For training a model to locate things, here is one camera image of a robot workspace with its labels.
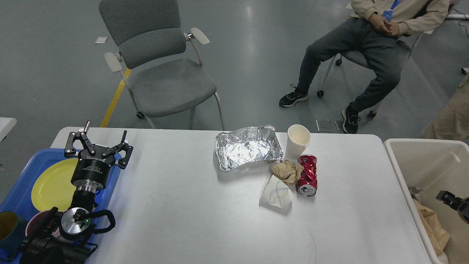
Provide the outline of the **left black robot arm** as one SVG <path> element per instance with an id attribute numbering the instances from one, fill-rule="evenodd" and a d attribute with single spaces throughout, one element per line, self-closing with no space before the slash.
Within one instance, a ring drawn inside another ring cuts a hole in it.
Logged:
<path id="1" fill-rule="evenodd" d="M 21 264 L 83 264 L 98 248 L 90 243 L 92 235 L 110 232 L 116 225 L 108 209 L 98 210 L 97 194 L 107 187 L 113 166 L 125 169 L 133 147 L 126 142 L 127 131 L 112 147 L 92 143 L 88 136 L 90 121 L 83 131 L 70 132 L 64 157 L 77 158 L 71 177 L 76 187 L 69 208 L 60 212 L 52 207 L 18 251 Z"/>

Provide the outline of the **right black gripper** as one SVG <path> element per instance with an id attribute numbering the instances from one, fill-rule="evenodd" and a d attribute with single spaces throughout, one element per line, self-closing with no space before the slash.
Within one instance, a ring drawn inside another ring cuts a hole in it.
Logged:
<path id="1" fill-rule="evenodd" d="M 439 191 L 436 195 L 438 201 L 448 205 L 451 209 L 458 212 L 459 217 L 465 222 L 469 223 L 469 198 L 461 199 L 456 197 L 449 191 Z"/>

